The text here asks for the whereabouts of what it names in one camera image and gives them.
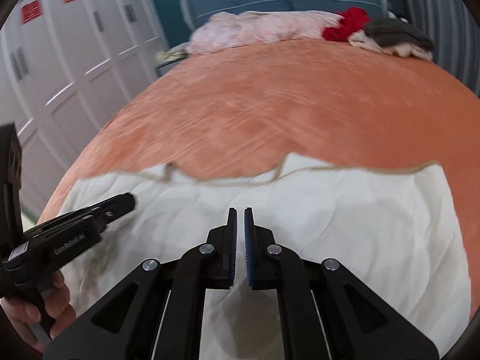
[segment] folded clothes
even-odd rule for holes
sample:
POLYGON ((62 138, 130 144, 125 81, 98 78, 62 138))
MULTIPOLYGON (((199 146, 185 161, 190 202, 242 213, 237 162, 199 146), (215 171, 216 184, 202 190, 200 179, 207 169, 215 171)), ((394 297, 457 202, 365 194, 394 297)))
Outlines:
POLYGON ((363 30, 380 47, 390 47, 402 43, 416 44, 426 51, 434 48, 434 42, 418 28, 402 20, 377 19, 367 23, 363 30))
POLYGON ((355 47, 391 56, 400 56, 402 58, 415 56, 428 62, 431 62, 433 59, 430 51, 422 49, 414 43, 397 43, 389 47, 380 47, 375 40, 366 36, 365 31, 358 31, 349 36, 349 43, 355 47))
POLYGON ((183 49, 171 49, 167 52, 158 52, 156 59, 159 64, 171 61, 177 61, 188 57, 188 53, 183 49))
POLYGON ((339 13, 343 16, 338 22, 338 27, 327 27, 323 30, 322 37, 327 41, 348 42, 352 33, 360 31, 370 18, 361 8, 353 7, 339 13))

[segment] white comforter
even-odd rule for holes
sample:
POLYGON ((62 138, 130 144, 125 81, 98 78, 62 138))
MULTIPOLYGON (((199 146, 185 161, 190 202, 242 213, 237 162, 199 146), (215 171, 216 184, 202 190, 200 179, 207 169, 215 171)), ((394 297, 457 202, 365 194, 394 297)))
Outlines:
POLYGON ((274 291, 246 284, 243 209, 303 259, 333 257, 428 336, 443 356, 469 323, 470 278, 452 196, 436 164, 414 173, 335 169, 295 154, 281 168, 197 182, 166 166, 80 180, 62 212, 132 192, 137 208, 63 271, 82 313, 143 260, 167 262, 205 242, 238 210, 231 291, 207 291, 201 359, 283 357, 274 291))
POLYGON ((287 39, 321 39, 326 27, 337 27, 342 17, 321 11, 220 12, 196 30, 186 50, 208 54, 249 44, 274 43, 287 39))

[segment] human hand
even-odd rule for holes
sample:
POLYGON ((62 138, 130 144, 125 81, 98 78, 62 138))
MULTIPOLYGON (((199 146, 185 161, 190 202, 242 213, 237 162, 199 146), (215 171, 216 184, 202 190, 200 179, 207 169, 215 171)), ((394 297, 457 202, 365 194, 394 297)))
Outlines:
MULTIPOLYGON (((65 285, 63 274, 60 271, 54 273, 52 282, 54 288, 45 300, 45 310, 48 315, 56 320, 50 331, 50 337, 54 339, 75 321, 76 314, 74 308, 70 305, 70 291, 65 285)), ((27 325, 27 323, 39 323, 41 321, 38 308, 16 296, 2 298, 0 303, 23 341, 36 351, 43 353, 45 347, 37 340, 27 325)))

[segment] black gripper frame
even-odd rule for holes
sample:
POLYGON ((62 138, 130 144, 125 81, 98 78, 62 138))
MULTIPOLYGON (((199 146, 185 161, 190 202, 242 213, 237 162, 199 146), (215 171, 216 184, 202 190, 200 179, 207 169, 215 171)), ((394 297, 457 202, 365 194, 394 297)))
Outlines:
POLYGON ((45 360, 193 360, 206 289, 235 275, 237 211, 181 259, 144 261, 46 348, 45 360))
POLYGON ((245 245, 249 285, 277 290, 285 360, 438 360, 433 342, 336 259, 275 244, 251 208, 245 245))
POLYGON ((15 125, 0 126, 0 298, 16 295, 37 306, 42 321, 30 329, 48 345, 55 320, 47 314, 44 299, 53 287, 53 273, 99 243, 108 223, 135 208, 135 198, 118 195, 23 232, 21 174, 15 125))

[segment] corrugated metal wall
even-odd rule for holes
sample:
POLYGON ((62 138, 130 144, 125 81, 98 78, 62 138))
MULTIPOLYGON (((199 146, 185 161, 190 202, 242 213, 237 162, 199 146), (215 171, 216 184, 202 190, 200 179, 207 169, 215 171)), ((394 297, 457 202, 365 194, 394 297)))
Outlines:
POLYGON ((480 97, 480 28, 462 0, 406 0, 410 22, 435 42, 433 60, 480 97))

